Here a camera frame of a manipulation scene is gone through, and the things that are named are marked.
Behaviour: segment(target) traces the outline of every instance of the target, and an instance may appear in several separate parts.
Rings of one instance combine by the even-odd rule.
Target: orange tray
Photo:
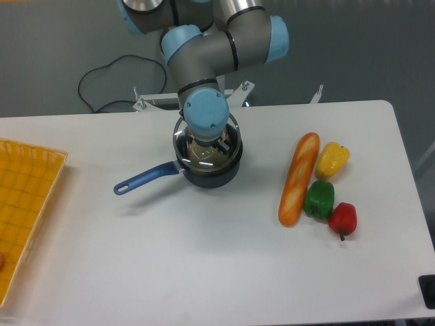
[[[34,239],[68,153],[0,139],[0,308]]]

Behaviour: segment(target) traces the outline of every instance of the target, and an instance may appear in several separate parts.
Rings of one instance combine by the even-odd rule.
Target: toy vegetable
[[[332,212],[328,220],[329,227],[337,234],[340,239],[345,240],[345,236],[353,233],[356,229],[356,210],[354,205],[341,202]]]
[[[293,226],[299,219],[319,147],[320,138],[314,132],[304,135],[296,147],[279,203],[278,217],[284,226]]]
[[[329,179],[346,164],[350,155],[350,151],[338,143],[326,144],[315,167],[315,176],[322,180]]]
[[[315,181],[305,196],[304,211],[318,219],[328,219],[334,206],[334,186],[326,181]]]

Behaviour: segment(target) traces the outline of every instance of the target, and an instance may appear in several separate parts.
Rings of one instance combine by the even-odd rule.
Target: metal bracket
[[[242,107],[254,87],[254,83],[246,80],[236,90],[225,90],[225,98],[230,108]],[[159,106],[178,104],[177,93],[138,96],[136,87],[134,91],[137,102],[133,105],[133,109],[137,112],[157,111],[161,110]]]

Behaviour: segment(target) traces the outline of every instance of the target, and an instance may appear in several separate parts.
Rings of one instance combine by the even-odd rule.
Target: black cable
[[[91,113],[108,113],[107,111],[102,111],[102,110],[103,110],[104,108],[106,108],[106,107],[112,105],[112,104],[115,104],[115,103],[136,103],[135,101],[116,100],[116,101],[112,101],[112,102],[109,102],[109,103],[107,103],[107,104],[104,104],[102,107],[100,107],[99,109],[95,110],[95,109],[92,107],[92,105],[89,104],[89,102],[83,98],[82,93],[80,92],[80,86],[82,85],[83,79],[85,79],[85,77],[86,77],[87,75],[89,75],[90,73],[92,73],[92,72],[94,72],[94,71],[96,71],[96,70],[100,70],[100,69],[108,68],[108,67],[112,66],[115,62],[117,62],[117,61],[119,61],[119,60],[121,60],[121,59],[123,59],[123,58],[136,58],[136,59],[146,60],[146,61],[150,61],[150,62],[153,62],[153,63],[157,64],[157,65],[158,65],[158,66],[163,70],[163,73],[164,73],[164,83],[163,83],[162,88],[160,89],[159,94],[161,94],[161,93],[163,92],[164,88],[166,87],[166,84],[167,84],[167,80],[168,80],[168,78],[167,78],[166,70],[164,69],[164,66],[163,66],[160,62],[158,62],[158,61],[156,61],[156,60],[154,60],[154,59],[145,58],[145,57],[143,57],[143,56],[136,56],[136,55],[134,55],[134,54],[125,54],[125,55],[120,56],[119,58],[113,60],[111,63],[109,63],[109,64],[107,64],[107,65],[105,65],[105,66],[102,66],[102,67],[98,67],[98,68],[94,68],[94,69],[92,69],[92,70],[89,70],[87,73],[85,73],[85,74],[83,75],[83,77],[82,77],[81,80],[79,81],[79,86],[78,86],[78,88],[77,88],[77,91],[78,91],[79,97],[80,97],[80,99],[81,99],[81,100],[82,100],[82,101],[83,101],[83,102],[84,102],[84,103],[89,107],[89,109],[91,110]]]

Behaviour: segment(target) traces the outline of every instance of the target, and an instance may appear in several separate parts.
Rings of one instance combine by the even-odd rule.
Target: white table
[[[69,152],[0,312],[16,325],[280,325],[433,316],[417,278],[435,254],[394,111],[384,101],[234,109],[244,153],[228,185],[182,175],[115,184],[175,159],[177,112],[0,119],[0,137]],[[341,242],[277,218],[299,138],[350,148],[332,182],[358,228]]]

